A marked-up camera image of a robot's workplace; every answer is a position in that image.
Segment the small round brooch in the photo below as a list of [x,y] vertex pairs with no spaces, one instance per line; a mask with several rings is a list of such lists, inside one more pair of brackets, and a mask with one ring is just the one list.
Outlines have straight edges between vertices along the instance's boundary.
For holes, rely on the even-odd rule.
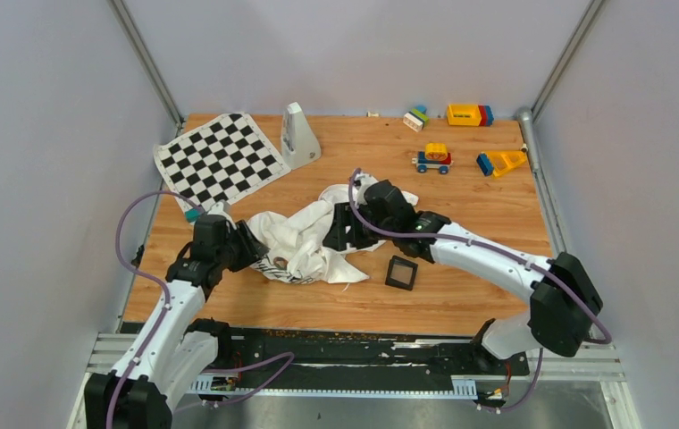
[[289,263],[289,261],[283,257],[275,257],[272,262],[276,267],[282,270],[286,269]]

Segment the white printed garment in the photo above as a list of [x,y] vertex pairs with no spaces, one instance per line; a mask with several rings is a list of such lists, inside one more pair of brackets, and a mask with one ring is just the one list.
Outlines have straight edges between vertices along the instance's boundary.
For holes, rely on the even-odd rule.
[[[346,259],[346,255],[358,249],[338,252],[323,246],[323,238],[330,229],[333,207],[348,202],[348,185],[334,184],[319,195],[318,199],[291,216],[273,211],[257,213],[247,220],[254,235],[263,242],[269,252],[251,269],[273,281],[289,284],[313,282],[357,283],[369,279]],[[282,270],[273,264],[275,257],[289,261]]]

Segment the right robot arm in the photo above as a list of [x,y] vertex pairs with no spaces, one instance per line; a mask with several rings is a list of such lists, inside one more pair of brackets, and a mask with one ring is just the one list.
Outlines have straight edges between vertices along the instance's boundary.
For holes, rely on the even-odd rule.
[[540,348],[572,358],[590,340],[603,302],[578,257],[543,257],[488,240],[445,215],[415,209],[401,189],[366,174],[331,191],[326,248],[367,250],[389,241],[407,257],[458,268],[526,303],[522,314],[482,325],[470,350],[479,371],[493,373],[508,358]]

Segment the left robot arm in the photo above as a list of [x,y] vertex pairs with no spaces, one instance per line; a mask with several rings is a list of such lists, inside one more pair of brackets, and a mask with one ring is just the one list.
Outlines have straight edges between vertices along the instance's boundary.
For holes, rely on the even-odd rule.
[[231,341],[195,318],[224,272],[262,260],[268,248],[243,220],[203,214],[169,266],[162,295],[129,349],[84,390],[89,428],[169,428],[172,413],[207,366],[227,367]]

